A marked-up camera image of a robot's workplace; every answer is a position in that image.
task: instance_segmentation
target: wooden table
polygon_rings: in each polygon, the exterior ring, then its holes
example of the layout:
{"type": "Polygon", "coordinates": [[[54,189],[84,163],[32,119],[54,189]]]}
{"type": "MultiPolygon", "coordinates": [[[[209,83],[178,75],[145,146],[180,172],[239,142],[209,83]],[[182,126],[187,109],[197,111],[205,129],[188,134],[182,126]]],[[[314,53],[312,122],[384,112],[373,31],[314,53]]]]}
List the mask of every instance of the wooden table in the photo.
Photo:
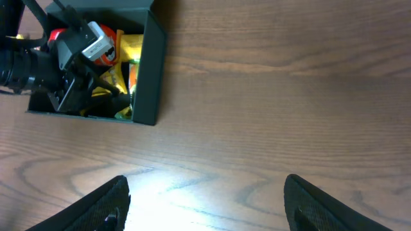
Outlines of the wooden table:
{"type": "MultiPolygon", "coordinates": [[[[157,126],[25,114],[27,96],[0,96],[0,225],[24,230],[126,175],[126,230],[288,230],[297,173],[410,230],[410,10],[158,0],[170,42],[157,126]]],[[[29,15],[21,28],[41,33],[29,15]]]]}

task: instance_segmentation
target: yellow packaging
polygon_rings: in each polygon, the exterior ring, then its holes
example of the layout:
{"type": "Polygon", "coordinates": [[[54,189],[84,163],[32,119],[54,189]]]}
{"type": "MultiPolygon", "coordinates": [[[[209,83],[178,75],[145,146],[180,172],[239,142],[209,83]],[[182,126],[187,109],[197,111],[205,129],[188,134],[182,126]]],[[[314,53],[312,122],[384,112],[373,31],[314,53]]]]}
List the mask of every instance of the yellow packaging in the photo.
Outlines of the yellow packaging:
{"type": "MultiPolygon", "coordinates": [[[[108,71],[100,76],[102,80],[105,80],[107,83],[117,87],[120,93],[127,94],[127,88],[124,82],[123,74],[121,73],[121,63],[117,63],[113,67],[111,67],[108,71]]],[[[93,92],[92,96],[101,96],[102,94],[110,93],[109,90],[96,87],[93,92]]]]}
{"type": "Polygon", "coordinates": [[[144,35],[122,35],[120,43],[120,62],[139,62],[144,35]]]}

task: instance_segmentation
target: box lid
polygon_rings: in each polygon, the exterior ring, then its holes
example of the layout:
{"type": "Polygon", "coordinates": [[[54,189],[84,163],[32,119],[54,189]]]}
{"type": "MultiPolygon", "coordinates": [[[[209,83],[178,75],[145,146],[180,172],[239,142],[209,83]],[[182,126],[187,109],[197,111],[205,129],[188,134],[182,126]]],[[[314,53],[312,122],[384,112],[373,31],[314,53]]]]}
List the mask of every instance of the box lid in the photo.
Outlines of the box lid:
{"type": "MultiPolygon", "coordinates": [[[[154,2],[154,0],[60,0],[64,5],[71,5],[75,9],[87,9],[96,8],[100,10],[110,9],[133,9],[133,10],[149,10],[154,2]]],[[[59,12],[61,9],[56,3],[52,2],[46,7],[46,12],[55,13],[59,12]]]]}

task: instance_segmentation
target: dark green box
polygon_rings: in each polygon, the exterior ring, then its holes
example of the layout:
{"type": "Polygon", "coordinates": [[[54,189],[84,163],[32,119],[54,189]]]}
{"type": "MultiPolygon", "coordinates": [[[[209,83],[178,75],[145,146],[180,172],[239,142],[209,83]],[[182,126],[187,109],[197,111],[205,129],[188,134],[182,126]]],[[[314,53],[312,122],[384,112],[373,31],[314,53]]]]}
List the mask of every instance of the dark green box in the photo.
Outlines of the dark green box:
{"type": "MultiPolygon", "coordinates": [[[[120,121],[155,125],[159,110],[161,80],[166,52],[166,32],[150,10],[153,0],[60,1],[64,5],[70,4],[87,19],[102,23],[114,31],[120,29],[125,34],[144,34],[132,120],[120,121]]],[[[46,8],[46,12],[52,27],[62,19],[60,8],[55,3],[50,4],[46,8]]],[[[34,93],[31,96],[28,112],[80,117],[55,113],[48,97],[41,93],[34,93]]],[[[108,117],[87,118],[119,121],[108,117]]]]}

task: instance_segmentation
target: red object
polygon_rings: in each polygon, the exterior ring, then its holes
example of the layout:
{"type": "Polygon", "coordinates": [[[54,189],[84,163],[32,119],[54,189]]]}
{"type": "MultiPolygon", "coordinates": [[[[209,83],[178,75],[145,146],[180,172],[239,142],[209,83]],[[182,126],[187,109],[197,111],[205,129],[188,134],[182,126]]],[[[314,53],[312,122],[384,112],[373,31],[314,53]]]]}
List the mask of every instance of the red object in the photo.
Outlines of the red object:
{"type": "Polygon", "coordinates": [[[49,43],[51,42],[51,41],[54,41],[54,40],[56,40],[57,39],[57,37],[62,33],[62,32],[65,32],[66,31],[66,29],[55,29],[55,30],[53,30],[52,32],[51,32],[51,34],[50,34],[50,38],[49,38],[49,43]]]}
{"type": "MultiPolygon", "coordinates": [[[[110,39],[110,41],[112,42],[112,46],[113,48],[110,49],[109,51],[107,51],[104,55],[101,55],[97,60],[94,61],[95,64],[97,65],[108,65],[108,66],[112,66],[114,64],[116,64],[114,61],[116,60],[116,42],[117,42],[117,35],[116,32],[114,32],[112,29],[110,29],[108,26],[106,25],[102,25],[100,24],[100,28],[104,31],[104,33],[108,36],[108,38],[110,39]]],[[[65,28],[62,29],[55,29],[50,33],[50,38],[48,41],[48,44],[51,41],[54,41],[57,39],[57,37],[65,32],[65,28]]]]}

